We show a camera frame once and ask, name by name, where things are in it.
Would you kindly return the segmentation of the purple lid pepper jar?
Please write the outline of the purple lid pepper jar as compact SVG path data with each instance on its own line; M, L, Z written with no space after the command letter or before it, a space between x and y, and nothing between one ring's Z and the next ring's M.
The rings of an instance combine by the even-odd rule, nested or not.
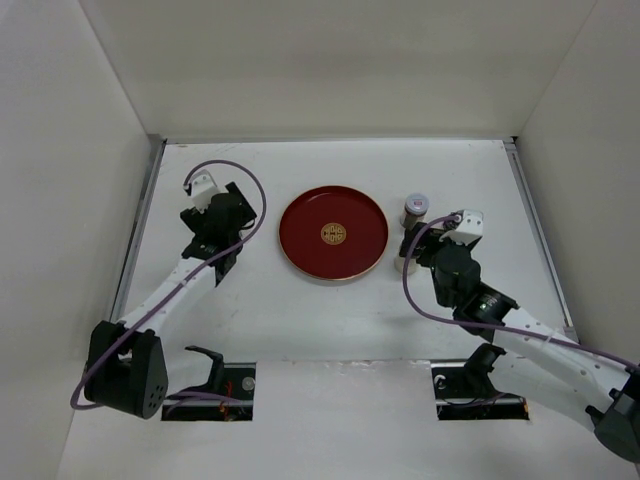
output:
M409 194L404 202L403 213L400 218L401 226L406 230L411 230L414 226L422 222L428 212L430 201L422 193Z

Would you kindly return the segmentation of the black cap white bottle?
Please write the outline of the black cap white bottle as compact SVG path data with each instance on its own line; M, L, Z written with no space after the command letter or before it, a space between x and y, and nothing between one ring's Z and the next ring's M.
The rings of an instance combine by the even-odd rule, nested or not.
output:
M418 270L418 263L416 260L417 254L415 252L410 255L406 250L398 249L398 253L394 258L395 269L402 274L404 270L407 270L407 275L411 276Z

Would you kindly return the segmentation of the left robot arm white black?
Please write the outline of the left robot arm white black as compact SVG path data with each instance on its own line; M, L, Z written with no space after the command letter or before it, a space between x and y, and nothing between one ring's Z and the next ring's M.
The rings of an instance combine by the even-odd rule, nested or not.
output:
M246 241L260 227L257 213L236 183L218 187L205 172L185 186L193 205L180 214L192 234L177 265L136 309L92 331L85 371L73 408L108 407L142 419L169 398L214 398L224 387L224 358L194 344L167 359L171 333L236 265Z

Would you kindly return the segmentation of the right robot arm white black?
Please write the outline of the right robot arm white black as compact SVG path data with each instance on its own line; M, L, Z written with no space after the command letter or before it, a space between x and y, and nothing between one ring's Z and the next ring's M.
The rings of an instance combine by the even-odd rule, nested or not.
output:
M531 399L583 426L619 458L638 463L638 366L569 339L484 283L472 257L482 234L481 218L460 212L406 230L398 252L402 276L413 264L427 268L437 304L451 315L431 314L415 300L410 306L482 339L463 373L471 393Z

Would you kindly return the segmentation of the red round lacquer tray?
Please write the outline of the red round lacquer tray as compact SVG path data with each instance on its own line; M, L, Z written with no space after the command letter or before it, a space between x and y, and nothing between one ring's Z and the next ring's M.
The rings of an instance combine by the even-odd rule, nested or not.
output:
M380 262L389 224L367 194L326 185L291 201L280 218L278 239L285 258L302 273L347 281L365 275Z

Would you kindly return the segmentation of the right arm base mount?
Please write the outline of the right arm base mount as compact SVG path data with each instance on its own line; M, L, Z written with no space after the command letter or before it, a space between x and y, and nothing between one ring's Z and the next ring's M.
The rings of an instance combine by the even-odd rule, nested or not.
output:
M504 349L478 347L466 360L439 360L430 364L436 415L440 421L523 420L529 409L523 397L503 393L489 379Z

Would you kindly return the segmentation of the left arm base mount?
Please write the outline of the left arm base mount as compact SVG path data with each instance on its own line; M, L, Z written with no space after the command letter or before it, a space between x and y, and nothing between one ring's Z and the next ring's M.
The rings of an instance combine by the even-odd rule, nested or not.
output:
M188 346L169 369L161 419L246 422L253 419L257 365L228 363L219 352Z

